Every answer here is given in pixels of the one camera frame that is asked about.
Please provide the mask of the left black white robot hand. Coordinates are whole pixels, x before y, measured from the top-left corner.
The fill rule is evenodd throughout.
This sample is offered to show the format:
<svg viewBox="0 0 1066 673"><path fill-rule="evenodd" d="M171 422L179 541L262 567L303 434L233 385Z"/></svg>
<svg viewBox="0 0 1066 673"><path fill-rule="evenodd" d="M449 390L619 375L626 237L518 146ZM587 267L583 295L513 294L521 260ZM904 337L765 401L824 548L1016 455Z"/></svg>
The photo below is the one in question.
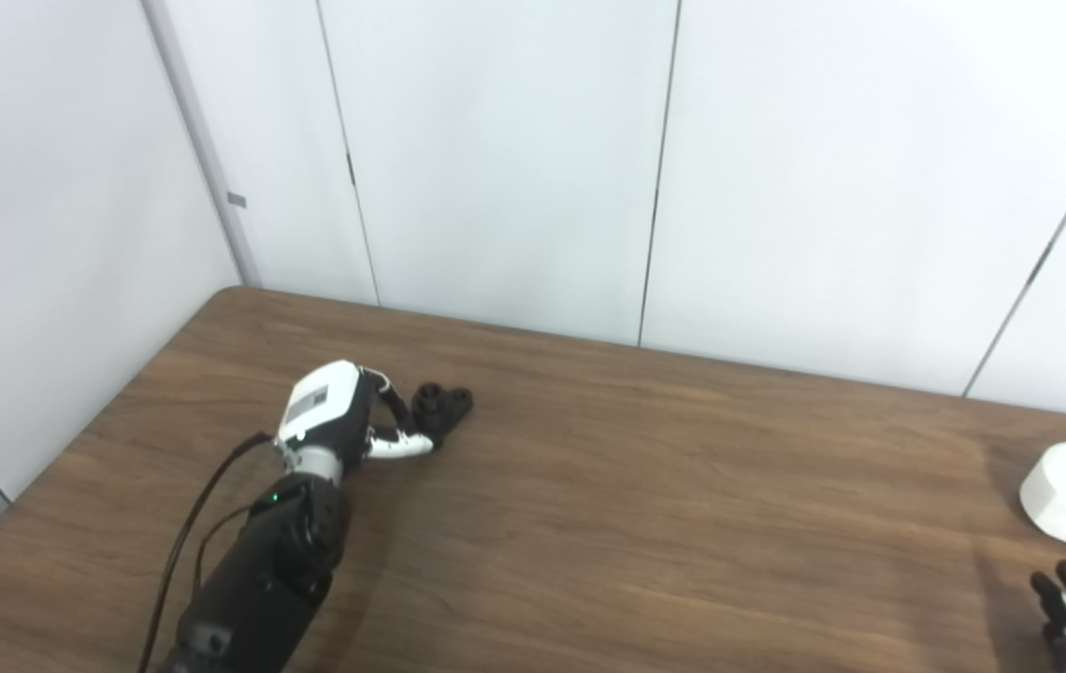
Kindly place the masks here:
<svg viewBox="0 0 1066 673"><path fill-rule="evenodd" d="M320 366L298 380L275 443L291 465L301 465L305 449L319 449L348 470L367 459L425 455L438 448L438 440L416 430L390 379L350 360Z"/></svg>

